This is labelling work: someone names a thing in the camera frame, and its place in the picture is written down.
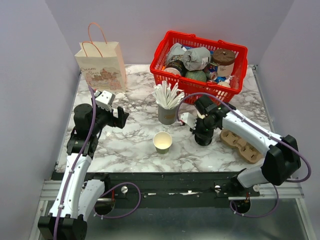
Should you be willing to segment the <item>green paper coffee cup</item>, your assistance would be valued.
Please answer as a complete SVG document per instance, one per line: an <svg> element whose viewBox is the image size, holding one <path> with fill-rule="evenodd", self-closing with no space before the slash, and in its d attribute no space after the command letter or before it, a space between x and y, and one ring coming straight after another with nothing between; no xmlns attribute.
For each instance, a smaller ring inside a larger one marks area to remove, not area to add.
<svg viewBox="0 0 320 240"><path fill-rule="evenodd" d="M159 154L166 154L169 151L172 142L172 136L165 131L158 132L153 137L153 145Z"/></svg>

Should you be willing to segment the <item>black plastic cup lid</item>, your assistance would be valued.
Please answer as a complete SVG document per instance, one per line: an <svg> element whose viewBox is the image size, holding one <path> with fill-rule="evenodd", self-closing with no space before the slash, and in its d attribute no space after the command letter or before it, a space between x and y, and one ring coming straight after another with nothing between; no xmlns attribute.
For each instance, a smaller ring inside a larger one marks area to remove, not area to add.
<svg viewBox="0 0 320 240"><path fill-rule="evenodd" d="M198 145L203 147L210 145L213 140L212 138L201 138L198 135L195 135L194 139Z"/></svg>

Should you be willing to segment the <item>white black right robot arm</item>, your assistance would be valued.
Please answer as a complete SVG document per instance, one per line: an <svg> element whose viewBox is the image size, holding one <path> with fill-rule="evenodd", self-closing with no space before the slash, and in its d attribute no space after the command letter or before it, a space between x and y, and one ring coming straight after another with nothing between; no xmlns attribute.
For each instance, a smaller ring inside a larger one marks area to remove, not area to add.
<svg viewBox="0 0 320 240"><path fill-rule="evenodd" d="M241 196L248 188L271 183L280 186L301 167L298 144L294 137L282 137L267 131L246 118L229 103L216 105L210 97L203 95L195 101L195 107L204 118L197 118L193 130L196 142L201 146L211 143L214 130L227 129L251 144L263 156L261 166L245 168L233 177L230 191Z"/></svg>

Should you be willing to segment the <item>brown cardboard cup carrier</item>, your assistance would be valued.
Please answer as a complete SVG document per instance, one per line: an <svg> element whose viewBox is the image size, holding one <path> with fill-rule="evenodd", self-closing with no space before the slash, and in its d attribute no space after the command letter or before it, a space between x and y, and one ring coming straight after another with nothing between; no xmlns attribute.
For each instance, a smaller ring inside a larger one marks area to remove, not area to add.
<svg viewBox="0 0 320 240"><path fill-rule="evenodd" d="M256 164L263 158L255 147L228 129L223 129L219 137L225 145L235 149L238 155L249 164Z"/></svg>

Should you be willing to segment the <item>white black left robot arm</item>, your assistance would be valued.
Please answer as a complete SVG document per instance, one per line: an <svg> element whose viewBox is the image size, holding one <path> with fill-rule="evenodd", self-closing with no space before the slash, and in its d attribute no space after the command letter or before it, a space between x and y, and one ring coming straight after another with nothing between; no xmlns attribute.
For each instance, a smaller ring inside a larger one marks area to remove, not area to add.
<svg viewBox="0 0 320 240"><path fill-rule="evenodd" d="M129 113L83 103L74 108L74 128L67 143L67 158L62 182L47 216L38 221L45 240L83 240L88 217L99 197L110 194L108 179L85 180L99 143L99 134L106 126L123 129Z"/></svg>

